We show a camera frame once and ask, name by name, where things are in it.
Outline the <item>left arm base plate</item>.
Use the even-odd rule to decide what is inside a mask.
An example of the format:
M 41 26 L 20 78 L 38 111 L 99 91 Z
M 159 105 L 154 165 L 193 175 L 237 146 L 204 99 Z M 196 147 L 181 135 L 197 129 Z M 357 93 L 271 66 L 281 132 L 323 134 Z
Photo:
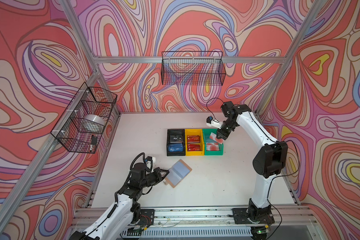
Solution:
M 139 228 L 149 227 L 154 224 L 154 217 L 154 209 L 142 209 L 139 214 L 134 214 L 130 226 L 138 226 Z

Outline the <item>red white circle card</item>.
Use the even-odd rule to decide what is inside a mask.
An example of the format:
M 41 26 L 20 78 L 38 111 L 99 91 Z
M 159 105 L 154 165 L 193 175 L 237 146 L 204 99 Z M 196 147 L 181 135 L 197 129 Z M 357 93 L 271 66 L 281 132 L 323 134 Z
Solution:
M 215 142 L 218 142 L 218 138 L 217 138 L 217 135 L 216 133 L 211 133 L 210 136 L 209 136 L 210 140 L 212 141 L 215 141 Z

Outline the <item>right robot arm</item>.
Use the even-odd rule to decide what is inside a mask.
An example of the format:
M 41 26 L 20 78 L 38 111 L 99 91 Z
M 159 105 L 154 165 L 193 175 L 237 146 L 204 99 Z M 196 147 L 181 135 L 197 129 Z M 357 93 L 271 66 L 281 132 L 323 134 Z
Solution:
M 227 140 L 235 128 L 241 127 L 258 149 L 253 159 L 253 168 L 257 173 L 255 190 L 246 212 L 241 217 L 252 224 L 273 223 L 269 196 L 273 180 L 281 175 L 286 165 L 289 146 L 286 142 L 278 141 L 272 136 L 247 105 L 235 105 L 229 101 L 221 105 L 221 110 L 226 120 L 211 121 L 217 128 L 217 139 Z

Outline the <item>blue VIP credit card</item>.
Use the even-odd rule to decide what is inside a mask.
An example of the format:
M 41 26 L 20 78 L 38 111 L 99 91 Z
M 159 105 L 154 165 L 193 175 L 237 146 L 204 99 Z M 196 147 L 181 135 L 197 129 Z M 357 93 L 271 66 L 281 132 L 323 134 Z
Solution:
M 169 144 L 168 146 L 168 152 L 170 153 L 177 153 L 183 151 L 184 151 L 183 144 Z

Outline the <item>tan leather card holder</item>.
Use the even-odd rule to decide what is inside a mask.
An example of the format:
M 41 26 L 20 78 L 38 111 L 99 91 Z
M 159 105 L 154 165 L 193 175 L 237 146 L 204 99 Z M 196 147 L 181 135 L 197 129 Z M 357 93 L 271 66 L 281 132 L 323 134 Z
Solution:
M 175 188 L 191 171 L 191 167 L 183 160 L 178 160 L 170 169 L 169 174 L 165 177 L 165 185 Z

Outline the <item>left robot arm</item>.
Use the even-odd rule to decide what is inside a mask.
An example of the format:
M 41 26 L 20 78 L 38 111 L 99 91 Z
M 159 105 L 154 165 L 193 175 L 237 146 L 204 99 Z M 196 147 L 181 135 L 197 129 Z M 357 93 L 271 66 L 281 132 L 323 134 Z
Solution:
M 115 192 L 115 200 L 109 208 L 88 228 L 75 231 L 71 240 L 115 240 L 129 227 L 132 233 L 141 233 L 153 223 L 154 210 L 143 212 L 138 200 L 145 188 L 161 183 L 170 173 L 154 167 L 155 158 L 138 154 L 131 162 L 129 173 L 122 187 Z

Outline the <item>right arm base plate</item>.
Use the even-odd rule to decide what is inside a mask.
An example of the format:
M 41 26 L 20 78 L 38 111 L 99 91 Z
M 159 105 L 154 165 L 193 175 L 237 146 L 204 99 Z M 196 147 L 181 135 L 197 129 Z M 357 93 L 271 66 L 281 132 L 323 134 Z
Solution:
M 272 225 L 275 223 L 270 208 L 234 208 L 230 217 L 234 218 L 237 225 Z

